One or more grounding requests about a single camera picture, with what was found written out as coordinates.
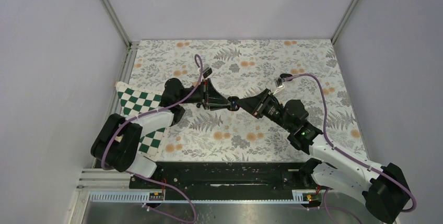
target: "green and white checkered cloth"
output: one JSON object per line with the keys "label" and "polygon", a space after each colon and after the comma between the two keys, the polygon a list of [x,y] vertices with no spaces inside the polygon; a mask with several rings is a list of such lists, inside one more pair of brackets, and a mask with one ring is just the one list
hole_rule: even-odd
{"label": "green and white checkered cloth", "polygon": [[[161,92],[150,91],[132,87],[124,82],[115,84],[117,95],[122,106],[122,114],[135,116],[140,113],[155,109],[160,104]],[[160,149],[161,139],[166,132],[166,128],[160,128],[140,138],[138,151],[151,160],[156,160],[157,152]]]}

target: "floral pattern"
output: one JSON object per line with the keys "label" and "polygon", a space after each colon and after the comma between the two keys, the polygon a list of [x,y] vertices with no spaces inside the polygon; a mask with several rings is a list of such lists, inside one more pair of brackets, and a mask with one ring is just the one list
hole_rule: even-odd
{"label": "floral pattern", "polygon": [[[329,136],[366,157],[343,78],[330,40],[146,40],[141,41],[129,84],[163,91],[171,77],[185,87],[195,84],[199,69],[194,54],[213,69],[211,80],[224,96],[253,96],[281,73],[312,73],[322,83],[328,105]],[[314,80],[300,77],[285,84],[276,97],[281,103],[300,99],[309,121],[323,124],[323,105]],[[309,156],[294,149],[288,133],[265,117],[255,119],[243,110],[205,111],[184,104],[182,120],[164,136],[164,161],[306,161]]]}

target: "white wall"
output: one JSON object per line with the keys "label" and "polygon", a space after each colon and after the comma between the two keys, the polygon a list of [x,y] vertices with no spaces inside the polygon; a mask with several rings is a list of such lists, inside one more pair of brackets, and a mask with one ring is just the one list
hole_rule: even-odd
{"label": "white wall", "polygon": [[330,39],[351,0],[110,0],[131,40]]}
{"label": "white wall", "polygon": [[361,0],[336,44],[371,158],[399,165],[418,208],[441,223],[443,0]]}
{"label": "white wall", "polygon": [[0,223],[62,223],[125,47],[99,0],[1,0]]}

